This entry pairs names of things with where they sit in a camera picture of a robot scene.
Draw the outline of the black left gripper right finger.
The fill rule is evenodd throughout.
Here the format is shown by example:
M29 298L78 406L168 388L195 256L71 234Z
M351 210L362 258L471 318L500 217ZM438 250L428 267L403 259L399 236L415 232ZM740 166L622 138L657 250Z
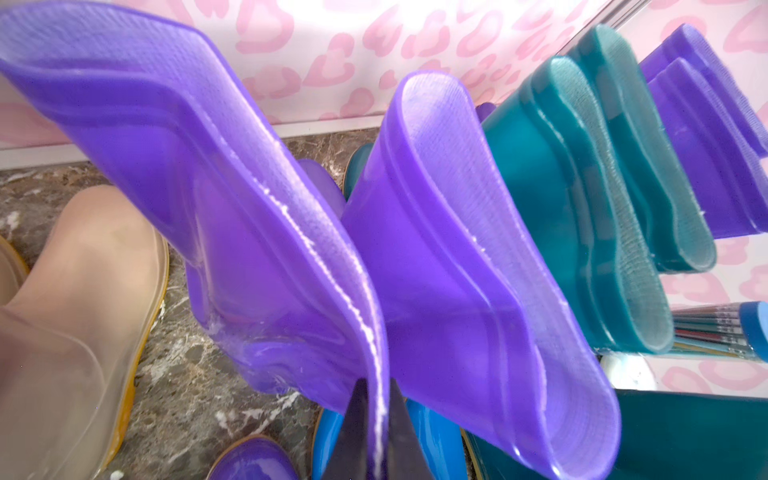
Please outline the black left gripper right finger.
M386 453L388 480L434 479L412 425L405 399L394 378L390 379Z

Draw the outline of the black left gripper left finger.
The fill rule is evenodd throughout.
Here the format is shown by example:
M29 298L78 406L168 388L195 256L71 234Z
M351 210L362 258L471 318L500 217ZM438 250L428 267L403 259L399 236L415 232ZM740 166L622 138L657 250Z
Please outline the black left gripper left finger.
M322 478L366 479L368 393L356 382L346 413L322 411Z

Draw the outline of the blue rain boot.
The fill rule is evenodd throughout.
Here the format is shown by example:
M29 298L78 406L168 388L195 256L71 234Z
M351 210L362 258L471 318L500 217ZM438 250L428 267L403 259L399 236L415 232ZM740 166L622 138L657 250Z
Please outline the blue rain boot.
M460 428L437 412L413 400L406 407L427 465L435 479L469 478ZM321 479L331 458L344 417L323 409L312 445L312 479Z

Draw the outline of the dark green rain boot front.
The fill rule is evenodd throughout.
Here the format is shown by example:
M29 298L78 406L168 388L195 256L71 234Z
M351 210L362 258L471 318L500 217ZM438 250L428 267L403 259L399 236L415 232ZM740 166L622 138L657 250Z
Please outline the dark green rain boot front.
M604 24L568 51L604 115L620 172L657 270L711 270L717 250L631 45Z

